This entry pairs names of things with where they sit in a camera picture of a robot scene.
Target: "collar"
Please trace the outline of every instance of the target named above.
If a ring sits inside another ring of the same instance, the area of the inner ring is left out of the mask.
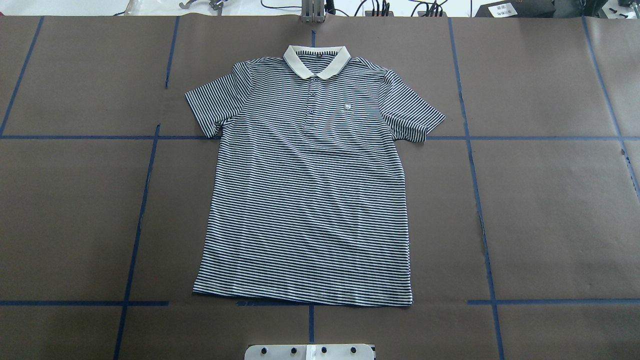
[[[308,51],[310,53],[326,53],[328,51],[337,51],[338,55],[335,56],[333,61],[331,61],[329,66],[327,66],[324,70],[317,74],[314,74],[305,66],[304,63],[302,63],[302,61],[298,57],[298,54],[296,54],[296,51]],[[347,48],[344,46],[305,47],[290,45],[282,58],[287,62],[291,70],[293,70],[293,72],[295,72],[300,78],[308,79],[317,76],[321,79],[326,80],[338,74],[342,70],[342,68],[347,65],[347,62],[351,58],[351,55],[349,54],[349,51],[347,51]]]

